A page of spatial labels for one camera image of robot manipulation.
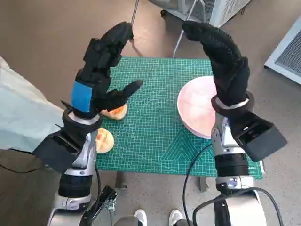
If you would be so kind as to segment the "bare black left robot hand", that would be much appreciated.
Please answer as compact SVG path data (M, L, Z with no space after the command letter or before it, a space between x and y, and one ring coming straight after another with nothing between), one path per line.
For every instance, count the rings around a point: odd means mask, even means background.
M122 50L132 39L129 22L120 22L101 38L92 38L83 57L85 62L73 84L71 105L76 116L91 119L102 110L112 111L125 105L142 86L142 80L126 85L122 90L109 91L111 69L122 59Z

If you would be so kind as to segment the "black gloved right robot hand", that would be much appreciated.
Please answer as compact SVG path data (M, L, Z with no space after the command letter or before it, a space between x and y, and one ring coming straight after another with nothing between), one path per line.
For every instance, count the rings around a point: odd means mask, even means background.
M190 41L199 42L210 59L217 96L226 106L245 101L250 69L232 37L207 23L185 21L182 29Z

